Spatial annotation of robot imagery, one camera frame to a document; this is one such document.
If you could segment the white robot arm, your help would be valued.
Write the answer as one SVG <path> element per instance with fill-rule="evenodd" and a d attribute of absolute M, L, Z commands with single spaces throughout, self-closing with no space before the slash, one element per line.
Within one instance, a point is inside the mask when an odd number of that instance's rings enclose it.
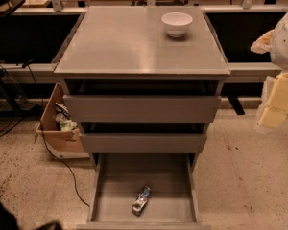
<path fill-rule="evenodd" d="M 267 77 L 262 90 L 262 104 L 258 108 L 256 130 L 270 133 L 288 116 L 288 12 L 273 30 L 259 37 L 251 51 L 270 53 L 272 64 L 282 69 L 276 77 Z"/>

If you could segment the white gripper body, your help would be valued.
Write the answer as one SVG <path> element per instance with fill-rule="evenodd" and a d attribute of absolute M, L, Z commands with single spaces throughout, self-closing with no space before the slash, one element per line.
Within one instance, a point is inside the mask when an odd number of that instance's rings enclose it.
<path fill-rule="evenodd" d="M 262 104 L 280 113 L 288 113 L 288 70 L 268 76 L 262 91 Z"/>

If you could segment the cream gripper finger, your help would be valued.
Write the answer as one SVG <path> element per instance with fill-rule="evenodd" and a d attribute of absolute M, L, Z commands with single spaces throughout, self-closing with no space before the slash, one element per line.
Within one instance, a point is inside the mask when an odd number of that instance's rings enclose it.
<path fill-rule="evenodd" d="M 286 113 L 261 105 L 256 114 L 255 130 L 263 134 L 271 133 L 277 129 L 286 118 Z"/>
<path fill-rule="evenodd" d="M 271 51 L 274 31 L 270 30 L 259 37 L 251 46 L 251 51 L 257 54 L 265 54 Z"/>

